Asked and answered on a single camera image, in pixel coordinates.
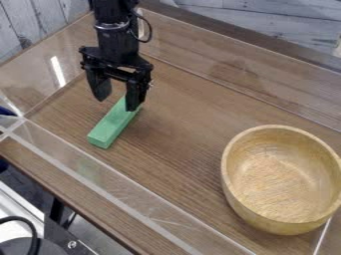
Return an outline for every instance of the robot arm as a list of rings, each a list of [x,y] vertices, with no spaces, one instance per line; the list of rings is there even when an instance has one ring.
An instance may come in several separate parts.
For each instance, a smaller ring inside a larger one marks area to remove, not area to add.
[[[137,0],[95,0],[93,10],[97,31],[99,47],[81,47],[81,68],[87,72],[87,78],[92,93],[99,101],[103,101],[112,92],[111,79],[127,84],[127,111],[132,112],[145,100],[147,91],[152,81],[153,69],[139,55],[140,42],[148,42],[152,38],[149,25],[149,37],[141,41],[137,37],[139,22],[143,18],[135,11]],[[129,73],[119,69],[129,68]]]

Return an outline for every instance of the wooden bowl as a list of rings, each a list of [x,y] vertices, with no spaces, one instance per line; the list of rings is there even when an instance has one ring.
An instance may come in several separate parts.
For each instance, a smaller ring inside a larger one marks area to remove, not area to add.
[[[240,133],[224,149],[220,174],[230,206],[266,232],[305,233],[339,207],[339,158],[319,138],[294,127]]]

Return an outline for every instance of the green foam block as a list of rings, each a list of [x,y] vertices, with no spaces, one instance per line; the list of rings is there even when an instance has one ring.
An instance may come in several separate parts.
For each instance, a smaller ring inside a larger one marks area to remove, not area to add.
[[[88,134],[88,142],[100,148],[108,148],[131,122],[140,108],[125,111],[125,97],[121,97]]]

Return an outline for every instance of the wooden table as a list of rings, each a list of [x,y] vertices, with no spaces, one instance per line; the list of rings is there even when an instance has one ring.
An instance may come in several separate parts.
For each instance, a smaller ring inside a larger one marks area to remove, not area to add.
[[[341,61],[155,1],[144,1],[144,7],[156,35],[141,51],[156,66],[156,85],[108,150],[92,147],[85,137],[124,87],[116,84],[115,94],[97,103],[79,69],[77,48],[96,43],[92,15],[1,66],[6,102],[252,253],[318,249],[315,254],[337,254],[341,214],[327,227],[295,237],[262,233],[243,223],[222,194],[219,160],[230,139],[266,124],[303,128],[341,154]],[[1,141],[0,154],[136,253],[190,253],[17,140]],[[92,177],[115,192],[109,171],[93,169]],[[232,247],[223,254],[244,254]]]

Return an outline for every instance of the bowl rim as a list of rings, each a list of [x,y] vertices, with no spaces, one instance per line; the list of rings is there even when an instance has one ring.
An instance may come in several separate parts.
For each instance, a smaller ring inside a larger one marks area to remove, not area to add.
[[[311,223],[311,222],[315,222],[315,221],[319,221],[321,219],[329,217],[334,212],[335,210],[338,209],[339,205],[341,205],[341,191],[339,191],[339,194],[338,194],[338,197],[335,199],[335,201],[331,203],[331,205],[327,207],[327,209],[325,210],[323,213],[319,213],[314,218],[309,219],[309,220],[302,220],[302,221],[279,221],[276,219],[272,219],[272,218],[267,218],[264,217],[263,215],[260,215],[255,210],[252,210],[248,206],[246,206],[238,196],[235,195],[235,190],[234,190],[234,187],[232,187],[232,183],[230,181],[230,178],[228,178],[228,174],[227,174],[227,167],[226,167],[226,163],[227,163],[227,155],[230,153],[230,150],[231,150],[231,147],[234,146],[234,144],[246,136],[248,135],[250,133],[255,132],[255,131],[259,131],[259,130],[263,130],[263,129],[286,129],[286,130],[290,130],[290,131],[294,131],[305,136],[307,136],[310,139],[313,139],[314,141],[318,142],[318,144],[321,146],[323,146],[323,148],[329,151],[331,157],[334,158],[335,160],[335,163],[338,165],[338,170],[339,170],[339,173],[341,173],[341,158],[338,156],[338,154],[335,153],[334,149],[329,146],[329,144],[321,139],[318,138],[314,134],[311,134],[310,132],[302,130],[301,128],[297,128],[297,127],[290,127],[290,126],[283,126],[283,125],[264,125],[264,126],[258,126],[258,127],[252,127],[247,130],[244,130],[243,132],[240,132],[232,139],[231,141],[228,142],[224,150],[223,150],[223,154],[222,154],[222,160],[220,160],[220,177],[222,177],[222,181],[223,181],[223,184],[230,192],[230,195],[234,197],[234,199],[236,200],[236,202],[251,212],[254,213],[256,216],[262,217],[262,218],[266,218],[267,220],[271,220],[272,222],[278,222],[278,223],[290,223],[290,224],[301,224],[301,223]]]

